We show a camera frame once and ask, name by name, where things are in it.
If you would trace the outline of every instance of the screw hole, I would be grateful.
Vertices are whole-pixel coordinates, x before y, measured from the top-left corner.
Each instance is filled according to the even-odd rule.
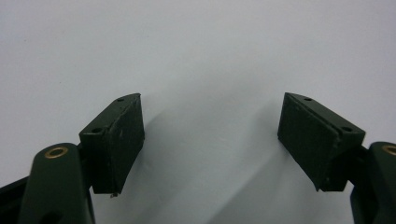
[[[48,150],[45,154],[47,159],[55,159],[58,157],[62,157],[64,154],[67,153],[67,147],[55,147]]]
[[[101,128],[92,129],[92,132],[93,132],[93,133],[99,133],[99,132],[101,132],[101,131],[102,131]]]
[[[396,147],[394,146],[383,146],[382,147],[386,152],[388,152],[389,154],[396,156]]]
[[[342,127],[341,129],[349,133],[352,132],[352,129],[348,127]]]
[[[40,224],[56,224],[62,219],[62,213],[57,211],[48,212],[41,218]]]

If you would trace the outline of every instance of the bolt hole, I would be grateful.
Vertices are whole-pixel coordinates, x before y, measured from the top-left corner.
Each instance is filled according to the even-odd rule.
[[[352,132],[352,129],[348,127],[342,127],[341,129],[349,133]]]
[[[57,211],[48,212],[41,218],[40,224],[56,224],[62,219],[62,213]]]
[[[101,131],[102,131],[101,128],[92,129],[92,132],[93,132],[93,133],[99,133],[99,132],[101,132]]]

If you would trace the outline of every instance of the white background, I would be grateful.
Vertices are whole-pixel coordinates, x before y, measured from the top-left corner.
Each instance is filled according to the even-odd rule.
[[[2,1],[0,186],[142,94],[146,142],[97,223],[353,223],[278,142],[285,91],[396,142],[389,1]]]

